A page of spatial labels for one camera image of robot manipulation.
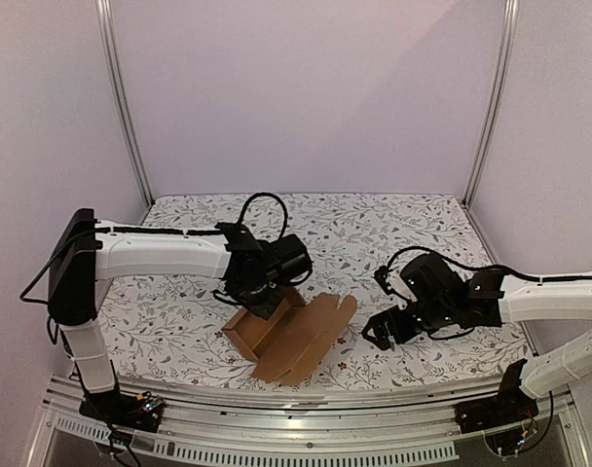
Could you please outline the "brown cardboard box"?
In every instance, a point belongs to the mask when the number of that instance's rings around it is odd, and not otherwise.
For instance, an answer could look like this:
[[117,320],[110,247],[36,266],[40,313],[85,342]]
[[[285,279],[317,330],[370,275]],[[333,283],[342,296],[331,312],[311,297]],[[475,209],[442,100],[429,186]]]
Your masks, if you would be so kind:
[[356,309],[352,295],[325,293],[306,302],[293,287],[273,315],[264,320],[240,309],[222,333],[247,361],[255,364],[251,376],[265,383],[294,386],[310,377],[339,338]]

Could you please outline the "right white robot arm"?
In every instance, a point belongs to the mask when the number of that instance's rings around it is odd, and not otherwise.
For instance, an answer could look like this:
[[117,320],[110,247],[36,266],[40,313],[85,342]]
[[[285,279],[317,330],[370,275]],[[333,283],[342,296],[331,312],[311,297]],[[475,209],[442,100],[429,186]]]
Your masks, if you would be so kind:
[[[499,327],[532,320],[592,322],[592,273],[524,278],[503,268],[484,268],[462,279],[446,264],[419,258],[400,283],[410,292],[404,306],[371,316],[361,335],[381,350],[448,326]],[[510,366],[511,383],[488,404],[488,416],[507,424],[549,391],[592,374],[592,328],[556,349]]]

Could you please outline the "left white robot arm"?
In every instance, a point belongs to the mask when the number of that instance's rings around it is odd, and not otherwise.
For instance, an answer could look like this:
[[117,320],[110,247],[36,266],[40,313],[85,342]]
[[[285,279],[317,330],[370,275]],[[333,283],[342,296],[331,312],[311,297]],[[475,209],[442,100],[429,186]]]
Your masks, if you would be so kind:
[[192,275],[219,282],[213,297],[268,319],[284,288],[311,262],[297,236],[256,237],[242,220],[208,229],[146,228],[98,220],[90,208],[71,217],[50,259],[20,293],[44,305],[71,351],[92,407],[109,422],[129,414],[97,326],[95,284],[128,276]]

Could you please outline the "floral patterned table mat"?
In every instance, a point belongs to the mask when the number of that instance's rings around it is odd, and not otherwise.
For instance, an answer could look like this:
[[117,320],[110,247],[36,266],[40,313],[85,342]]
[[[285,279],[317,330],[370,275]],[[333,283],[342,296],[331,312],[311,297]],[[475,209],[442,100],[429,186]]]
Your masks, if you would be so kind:
[[[357,311],[305,390],[374,390],[492,377],[531,354],[522,328],[479,328],[467,336],[455,329],[434,339],[420,335],[392,351],[365,341],[361,329],[373,314],[393,304],[374,280],[377,267],[402,266],[428,247],[465,267],[488,256],[459,203],[442,195],[292,194],[278,199],[247,195],[188,195],[156,200],[150,227],[199,229],[242,218],[254,235],[274,239],[297,234],[314,262],[301,286],[320,293],[352,295]],[[168,383],[260,390],[253,365],[222,333],[234,309],[217,302],[217,282],[195,276],[136,276],[114,280],[99,319],[119,374]]]

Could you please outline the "front aluminium rail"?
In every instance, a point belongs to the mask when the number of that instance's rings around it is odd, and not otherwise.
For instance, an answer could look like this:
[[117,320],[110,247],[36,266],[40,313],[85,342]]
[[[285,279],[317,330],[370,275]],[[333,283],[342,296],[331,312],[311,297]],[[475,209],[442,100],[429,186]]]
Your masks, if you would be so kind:
[[489,451],[486,434],[465,434],[457,403],[492,395],[497,377],[408,388],[302,392],[228,389],[121,378],[128,394],[165,398],[160,428],[134,432],[109,454],[108,430],[79,413],[81,387],[52,377],[23,459],[26,466],[591,466],[592,452],[571,391],[539,403],[549,424],[532,449]]

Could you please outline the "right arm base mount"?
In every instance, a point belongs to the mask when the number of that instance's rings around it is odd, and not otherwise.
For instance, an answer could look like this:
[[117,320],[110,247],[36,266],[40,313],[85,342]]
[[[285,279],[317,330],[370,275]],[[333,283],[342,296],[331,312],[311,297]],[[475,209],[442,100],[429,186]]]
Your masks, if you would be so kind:
[[538,415],[537,400],[519,389],[460,402],[454,406],[455,421],[463,434],[497,428]]

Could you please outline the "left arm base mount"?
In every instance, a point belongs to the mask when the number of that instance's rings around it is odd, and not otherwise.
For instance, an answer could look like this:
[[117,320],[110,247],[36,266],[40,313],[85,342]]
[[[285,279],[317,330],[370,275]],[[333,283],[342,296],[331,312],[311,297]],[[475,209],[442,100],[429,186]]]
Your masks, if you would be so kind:
[[162,396],[145,391],[136,395],[121,392],[116,383],[112,390],[91,393],[84,389],[79,414],[107,425],[157,433],[166,402]]

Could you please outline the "left aluminium frame post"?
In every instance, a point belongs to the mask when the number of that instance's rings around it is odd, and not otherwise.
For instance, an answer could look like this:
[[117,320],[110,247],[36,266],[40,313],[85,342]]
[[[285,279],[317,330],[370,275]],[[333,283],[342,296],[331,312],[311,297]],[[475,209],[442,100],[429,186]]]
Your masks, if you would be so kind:
[[140,193],[142,202],[151,207],[155,197],[151,189],[148,173],[141,155],[130,104],[126,92],[123,70],[119,57],[112,2],[108,0],[95,1],[97,23],[103,48],[106,70],[119,119],[124,144],[128,153],[129,163]]

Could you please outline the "aluminium frame post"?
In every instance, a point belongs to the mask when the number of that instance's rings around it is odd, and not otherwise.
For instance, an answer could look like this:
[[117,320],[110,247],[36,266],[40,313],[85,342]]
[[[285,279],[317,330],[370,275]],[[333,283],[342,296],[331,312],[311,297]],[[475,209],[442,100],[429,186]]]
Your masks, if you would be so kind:
[[491,85],[486,114],[481,127],[475,157],[462,196],[462,206],[467,211],[471,209],[471,206],[477,197],[487,157],[489,156],[492,140],[496,131],[508,69],[513,53],[519,15],[519,4],[520,2],[518,0],[506,0],[504,2],[495,75]]
[[119,119],[124,144],[128,153],[129,163],[140,193],[142,202],[151,207],[155,197],[151,189],[148,173],[141,155],[130,104],[126,92],[123,70],[119,57],[112,2],[108,0],[95,1],[97,23],[103,48],[106,70]]

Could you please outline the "right aluminium frame post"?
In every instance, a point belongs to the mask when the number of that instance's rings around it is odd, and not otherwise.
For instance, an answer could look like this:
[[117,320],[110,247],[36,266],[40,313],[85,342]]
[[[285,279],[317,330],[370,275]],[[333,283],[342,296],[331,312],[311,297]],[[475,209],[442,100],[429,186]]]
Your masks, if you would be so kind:
[[513,53],[519,15],[519,4],[520,2],[518,0],[506,0],[504,2],[495,75],[491,85],[486,114],[481,127],[475,157],[462,196],[462,206],[467,211],[471,209],[471,206],[477,197],[487,157],[489,156],[492,140],[496,131],[508,69]]

